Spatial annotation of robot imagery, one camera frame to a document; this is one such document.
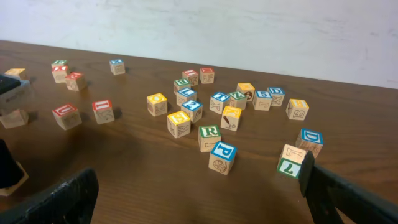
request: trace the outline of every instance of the wood grain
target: wood grain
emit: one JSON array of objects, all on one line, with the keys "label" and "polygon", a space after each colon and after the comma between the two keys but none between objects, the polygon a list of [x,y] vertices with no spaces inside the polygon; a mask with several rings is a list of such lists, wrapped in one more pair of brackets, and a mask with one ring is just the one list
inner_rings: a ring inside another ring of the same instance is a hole
[{"label": "wood grain", "polygon": [[[113,58],[124,60],[125,75],[111,73]],[[84,73],[88,88],[75,92],[56,84],[56,59]],[[214,84],[193,87],[203,118],[175,139],[166,114],[147,111],[146,96],[163,93],[168,114],[178,111],[173,80],[202,65],[0,41],[0,72],[14,67],[27,69],[35,99],[26,108],[29,124],[1,128],[0,138],[30,179],[12,197],[0,198],[0,211],[91,166],[99,179],[92,223],[312,223],[298,181],[276,172],[284,144],[294,145],[302,128],[323,133],[318,164],[398,203],[398,90],[214,67]],[[240,82],[258,90],[280,86],[286,96],[270,111],[248,103],[237,132],[220,129],[223,140],[238,148],[225,176],[208,168],[198,127],[220,125],[221,116],[208,109],[210,96],[235,91]],[[305,121],[288,119],[289,98],[309,104]],[[97,125],[91,104],[106,99],[116,120]],[[83,120],[69,131],[52,116],[66,103],[77,106]]]}]

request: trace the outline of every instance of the wooden alphabet block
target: wooden alphabet block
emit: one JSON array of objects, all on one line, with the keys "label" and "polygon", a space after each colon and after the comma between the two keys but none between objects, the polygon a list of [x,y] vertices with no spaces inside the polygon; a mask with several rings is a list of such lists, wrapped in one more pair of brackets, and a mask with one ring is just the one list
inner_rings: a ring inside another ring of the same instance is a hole
[{"label": "wooden alphabet block", "polygon": [[56,83],[64,83],[65,77],[69,75],[69,68],[68,66],[56,66],[52,69],[52,75],[54,76]]},{"label": "wooden alphabet block", "polygon": [[268,111],[271,107],[272,96],[267,91],[256,91],[254,93],[253,107],[255,110]]},{"label": "wooden alphabet block", "polygon": [[222,114],[224,107],[229,104],[231,97],[225,93],[217,92],[210,98],[210,110]]},{"label": "wooden alphabet block", "polygon": [[271,106],[282,106],[285,98],[285,92],[279,87],[268,87],[267,91],[272,96]]},{"label": "wooden alphabet block", "polygon": [[82,73],[72,72],[65,77],[68,90],[80,91],[86,88],[87,83]]},{"label": "wooden alphabet block", "polygon": [[189,100],[197,100],[197,92],[190,88],[183,88],[177,91],[177,105],[181,106]]},{"label": "wooden alphabet block", "polygon": [[240,91],[248,98],[248,102],[253,100],[254,90],[254,87],[250,83],[238,83],[238,87],[236,88],[236,91]]},{"label": "wooden alphabet block", "polygon": [[221,116],[221,127],[231,131],[238,130],[241,113],[242,113],[241,108],[235,108],[233,106],[225,106],[223,115]]},{"label": "wooden alphabet block", "polygon": [[243,95],[240,91],[235,91],[232,93],[228,94],[231,98],[229,99],[229,105],[236,107],[236,108],[241,108],[244,110],[246,108],[246,102],[248,101],[248,98]]},{"label": "wooden alphabet block", "polygon": [[199,127],[199,149],[200,152],[210,152],[218,141],[221,141],[221,133],[217,125]]},{"label": "wooden alphabet block", "polygon": [[306,155],[306,150],[299,149],[286,144],[279,157],[277,171],[289,177],[298,179],[300,175],[301,164]]},{"label": "wooden alphabet block", "polygon": [[181,110],[188,114],[192,123],[195,123],[202,116],[203,105],[195,100],[189,100],[181,105]]},{"label": "wooden alphabet block", "polygon": [[148,96],[147,107],[152,116],[165,114],[167,113],[167,99],[161,93]]},{"label": "wooden alphabet block", "polygon": [[322,133],[309,129],[301,129],[296,140],[296,147],[306,151],[312,151],[313,157],[316,158],[323,146]]},{"label": "wooden alphabet block", "polygon": [[211,150],[209,168],[228,175],[235,161],[236,147],[219,141]]},{"label": "wooden alphabet block", "polygon": [[97,124],[114,121],[112,103],[110,100],[97,101],[93,103],[93,111]]},{"label": "wooden alphabet block", "polygon": [[121,59],[110,60],[111,72],[113,75],[125,74],[124,61]]},{"label": "wooden alphabet block", "polygon": [[286,114],[289,119],[303,121],[310,109],[305,100],[290,99],[286,107]]},{"label": "wooden alphabet block", "polygon": [[214,83],[214,70],[212,68],[201,68],[200,69],[200,81],[202,84]]},{"label": "wooden alphabet block", "polygon": [[184,111],[167,115],[167,129],[175,138],[191,132],[191,119]]},{"label": "wooden alphabet block", "polygon": [[63,105],[52,111],[57,124],[68,130],[81,124],[79,111],[72,104]]},{"label": "wooden alphabet block", "polygon": [[192,86],[198,85],[199,83],[199,74],[194,70],[187,70],[182,72],[182,78],[186,78],[191,82]]}]

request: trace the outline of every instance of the wooden block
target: wooden block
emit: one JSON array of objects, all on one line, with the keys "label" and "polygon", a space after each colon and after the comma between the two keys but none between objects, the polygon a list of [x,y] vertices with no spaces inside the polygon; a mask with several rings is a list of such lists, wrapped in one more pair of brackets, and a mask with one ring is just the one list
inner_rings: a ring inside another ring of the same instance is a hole
[{"label": "wooden block", "polygon": [[241,118],[242,109],[233,106],[225,106],[223,115],[221,116],[221,127],[236,131],[238,130],[239,119]]},{"label": "wooden block", "polygon": [[199,127],[199,149],[201,152],[210,152],[218,141],[221,141],[221,133],[217,125]]},{"label": "wooden block", "polygon": [[65,77],[68,90],[80,91],[86,88],[87,83],[82,73],[72,72]]},{"label": "wooden block", "polygon": [[19,182],[16,185],[0,189],[0,196],[6,196],[7,197],[7,196],[12,195],[12,193],[14,193],[29,178],[29,176],[27,175],[27,172],[21,166],[21,164],[19,162],[16,162],[16,163],[18,164],[19,168],[21,168],[21,170],[23,171],[24,176],[19,180]]},{"label": "wooden block", "polygon": [[12,76],[18,77],[19,79],[23,79],[23,80],[28,80],[28,77],[26,75],[26,71],[24,68],[12,68],[12,69],[6,71],[4,74],[12,75]]},{"label": "wooden block", "polygon": [[64,130],[74,128],[81,124],[79,110],[72,104],[63,105],[52,111],[58,125]]},{"label": "wooden block", "polygon": [[240,91],[248,98],[248,102],[253,100],[254,90],[254,87],[250,83],[238,83],[238,87],[236,88],[236,91]]},{"label": "wooden block", "polygon": [[225,93],[217,92],[210,98],[210,110],[222,114],[224,107],[229,104],[231,97]]},{"label": "wooden block", "polygon": [[286,114],[289,119],[303,121],[310,109],[305,100],[290,99],[286,107]]},{"label": "wooden block", "polygon": [[202,84],[214,83],[214,70],[212,68],[201,68],[200,69],[200,81]]},{"label": "wooden block", "polygon": [[165,114],[167,113],[167,99],[161,93],[148,96],[147,107],[152,116]]},{"label": "wooden block", "polygon": [[197,100],[197,92],[191,88],[183,88],[177,91],[177,105],[181,106],[189,100]]},{"label": "wooden block", "polygon": [[322,133],[312,131],[309,129],[301,129],[300,134],[296,140],[296,147],[306,151],[312,151],[314,158],[316,158],[323,146]]},{"label": "wooden block", "polygon": [[177,94],[177,91],[182,90],[183,88],[191,88],[191,82],[186,78],[182,78],[180,80],[174,80],[174,94]]},{"label": "wooden block", "polygon": [[219,141],[211,150],[209,168],[220,174],[229,174],[235,161],[236,147]]},{"label": "wooden block", "polygon": [[272,96],[271,106],[282,106],[285,98],[285,92],[279,87],[268,87],[267,91]]},{"label": "wooden block", "polygon": [[0,121],[6,129],[26,125],[28,119],[29,116],[25,110],[15,110],[12,113],[0,117]]},{"label": "wooden block", "polygon": [[111,71],[113,75],[125,74],[124,61],[121,59],[110,60]]},{"label": "wooden block", "polygon": [[192,86],[198,85],[199,83],[199,74],[194,70],[187,70],[182,72],[182,78],[186,78],[191,82]]},{"label": "wooden block", "polygon": [[191,119],[184,111],[167,115],[167,129],[175,138],[182,137],[191,132]]},{"label": "wooden block", "polygon": [[277,171],[298,179],[306,153],[306,150],[286,144],[280,154]]},{"label": "wooden block", "polygon": [[110,100],[97,101],[93,103],[93,111],[97,124],[114,121],[112,103]]},{"label": "wooden block", "polygon": [[192,123],[195,123],[202,116],[203,105],[195,100],[189,100],[181,105],[181,110],[188,114]]},{"label": "wooden block", "polygon": [[52,75],[54,76],[56,83],[64,83],[65,77],[69,75],[69,68],[68,66],[56,66],[52,69]]},{"label": "wooden block", "polygon": [[253,107],[255,110],[268,111],[271,107],[272,95],[267,91],[255,91]]}]

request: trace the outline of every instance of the brown table surface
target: brown table surface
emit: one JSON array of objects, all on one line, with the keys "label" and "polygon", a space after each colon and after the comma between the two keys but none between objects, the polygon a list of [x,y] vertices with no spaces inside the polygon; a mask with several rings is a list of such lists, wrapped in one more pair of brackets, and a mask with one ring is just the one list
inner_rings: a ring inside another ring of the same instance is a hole
[{"label": "brown table surface", "polygon": [[[111,73],[114,58],[124,60],[126,74]],[[83,72],[88,88],[74,92],[56,84],[56,59]],[[0,128],[30,176],[11,197],[0,198],[0,211],[90,166],[99,180],[92,223],[312,223],[298,181],[276,172],[284,144],[294,145],[301,128],[323,133],[317,164],[398,203],[398,90],[213,67],[215,83],[193,87],[203,118],[175,139],[167,115],[147,111],[146,96],[163,93],[168,114],[180,110],[173,80],[203,66],[0,41],[0,72],[26,68],[35,90],[26,108],[29,124]],[[235,91],[240,82],[258,90],[280,86],[286,95],[270,111],[248,103],[237,132],[221,129],[223,141],[238,148],[231,172],[222,175],[208,168],[209,153],[199,151],[198,127],[220,126],[210,96]],[[307,101],[305,121],[288,119],[289,98]],[[97,125],[91,104],[103,99],[112,101],[116,120]],[[83,120],[69,131],[52,114],[66,103],[77,106]]]}]

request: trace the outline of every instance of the white wall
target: white wall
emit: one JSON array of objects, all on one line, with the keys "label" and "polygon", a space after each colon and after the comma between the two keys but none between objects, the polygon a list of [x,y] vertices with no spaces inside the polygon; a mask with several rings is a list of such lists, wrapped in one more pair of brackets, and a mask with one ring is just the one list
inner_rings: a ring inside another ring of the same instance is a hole
[{"label": "white wall", "polygon": [[398,88],[397,0],[12,0],[0,39]]}]

